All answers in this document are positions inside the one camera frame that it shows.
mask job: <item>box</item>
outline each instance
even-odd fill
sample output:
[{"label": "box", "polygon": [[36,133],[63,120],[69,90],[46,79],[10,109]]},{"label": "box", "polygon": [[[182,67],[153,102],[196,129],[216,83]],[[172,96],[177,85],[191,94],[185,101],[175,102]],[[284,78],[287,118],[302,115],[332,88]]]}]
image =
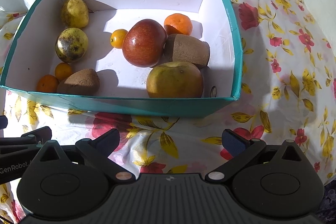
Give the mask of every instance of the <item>box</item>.
[{"label": "box", "polygon": [[[89,24],[85,56],[72,63],[74,71],[93,68],[101,87],[97,96],[35,92],[38,80],[54,75],[58,59],[54,45],[65,29],[60,10],[65,0],[36,0],[14,37],[2,72],[1,87],[44,105],[98,112],[170,117],[205,117],[238,100],[242,76],[242,46],[230,0],[84,0]],[[110,45],[111,33],[130,30],[139,20],[151,18],[163,25],[173,13],[193,22],[192,36],[210,45],[210,60],[202,69],[202,98],[153,99],[146,92],[151,68],[129,64],[122,50]]]}]

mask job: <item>silver screw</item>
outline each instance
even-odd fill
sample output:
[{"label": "silver screw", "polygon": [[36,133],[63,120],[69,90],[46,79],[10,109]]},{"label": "silver screw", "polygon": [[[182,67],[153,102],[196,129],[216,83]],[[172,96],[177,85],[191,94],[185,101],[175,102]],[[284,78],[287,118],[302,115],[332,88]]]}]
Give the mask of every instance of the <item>silver screw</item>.
[{"label": "silver screw", "polygon": [[115,175],[118,180],[129,180],[132,178],[132,174],[130,172],[119,172]]},{"label": "silver screw", "polygon": [[212,180],[221,180],[225,177],[222,172],[214,171],[208,174],[208,177]]}]

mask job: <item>white wall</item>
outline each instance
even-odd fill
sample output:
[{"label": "white wall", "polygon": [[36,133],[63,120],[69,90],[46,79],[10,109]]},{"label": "white wall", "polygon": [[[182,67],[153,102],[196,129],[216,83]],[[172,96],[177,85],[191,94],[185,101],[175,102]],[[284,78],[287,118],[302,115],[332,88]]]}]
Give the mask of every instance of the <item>white wall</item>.
[{"label": "white wall", "polygon": [[304,0],[336,55],[336,0]]}]

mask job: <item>red apple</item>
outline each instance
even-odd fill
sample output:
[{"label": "red apple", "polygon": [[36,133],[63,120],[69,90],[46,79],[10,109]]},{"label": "red apple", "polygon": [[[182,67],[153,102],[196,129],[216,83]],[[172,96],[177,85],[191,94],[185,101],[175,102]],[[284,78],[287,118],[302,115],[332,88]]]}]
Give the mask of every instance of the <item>red apple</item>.
[{"label": "red apple", "polygon": [[166,39],[166,31],[157,21],[140,20],[125,36],[124,57],[134,66],[152,67],[159,62]]}]

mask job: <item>ribbed black surface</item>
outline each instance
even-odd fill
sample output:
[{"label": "ribbed black surface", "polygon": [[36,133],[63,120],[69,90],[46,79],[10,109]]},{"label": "ribbed black surface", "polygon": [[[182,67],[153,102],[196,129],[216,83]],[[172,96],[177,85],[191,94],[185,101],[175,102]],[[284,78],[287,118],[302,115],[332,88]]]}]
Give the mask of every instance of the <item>ribbed black surface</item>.
[{"label": "ribbed black surface", "polygon": [[[28,223],[52,222],[27,217],[22,224]],[[289,221],[262,219],[239,207],[225,187],[208,184],[201,180],[198,174],[143,174],[133,184],[115,187],[108,200],[96,211],[77,220],[62,223],[318,224],[321,222],[313,216]]]}]

